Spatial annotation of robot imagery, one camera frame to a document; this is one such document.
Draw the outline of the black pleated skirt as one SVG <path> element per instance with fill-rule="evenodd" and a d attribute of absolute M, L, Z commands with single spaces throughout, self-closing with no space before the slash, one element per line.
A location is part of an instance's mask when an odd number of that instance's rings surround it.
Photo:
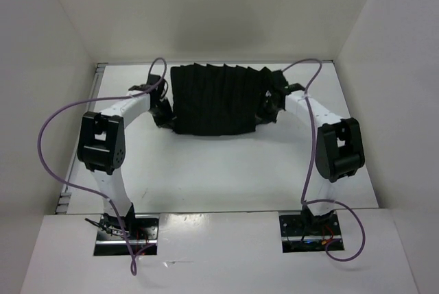
<path fill-rule="evenodd" d="M 268 85 L 264 69 L 268 68 L 226 64 L 173 67 L 175 133 L 230 136 L 254 132 L 255 114 Z"/>

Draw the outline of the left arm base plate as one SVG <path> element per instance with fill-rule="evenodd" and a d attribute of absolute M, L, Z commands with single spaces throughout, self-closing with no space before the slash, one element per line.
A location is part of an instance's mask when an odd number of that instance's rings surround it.
<path fill-rule="evenodd" d="M 126 232 L 134 254 L 155 256 L 158 248 L 158 215 L 136 216 L 136 229 Z M 128 247 L 119 227 L 98 227 L 94 256 L 129 256 Z"/>

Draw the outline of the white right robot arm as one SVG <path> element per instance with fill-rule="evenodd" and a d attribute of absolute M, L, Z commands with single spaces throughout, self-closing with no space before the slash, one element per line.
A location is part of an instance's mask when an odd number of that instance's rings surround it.
<path fill-rule="evenodd" d="M 282 71 L 269 71 L 268 88 L 257 111 L 257 124 L 273 123 L 286 111 L 311 130 L 311 156 L 300 196 L 300 225 L 304 232 L 317 234 L 334 214 L 335 185 L 354 176 L 365 165 L 359 121 L 343 118 L 309 94 L 309 87 L 289 84 Z"/>

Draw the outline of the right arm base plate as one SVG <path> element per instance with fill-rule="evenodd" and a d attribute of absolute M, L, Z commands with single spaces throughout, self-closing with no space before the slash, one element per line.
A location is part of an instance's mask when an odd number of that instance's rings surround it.
<path fill-rule="evenodd" d="M 342 233 L 335 211 L 315 217 L 308 209 L 278 216 L 283 253 L 343 251 Z"/>

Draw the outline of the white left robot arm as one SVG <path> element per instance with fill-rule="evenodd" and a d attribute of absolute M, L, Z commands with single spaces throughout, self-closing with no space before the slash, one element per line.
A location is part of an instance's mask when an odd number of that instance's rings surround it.
<path fill-rule="evenodd" d="M 104 216 L 98 226 L 127 239 L 140 232 L 134 204 L 126 193 L 121 166 L 126 158 L 125 129 L 148 112 L 157 127 L 170 128 L 173 112 L 166 98 L 166 79 L 149 75 L 147 82 L 129 88 L 128 98 L 101 112 L 86 112 L 82 117 L 78 160 L 94 177 L 99 192 L 105 195 Z"/>

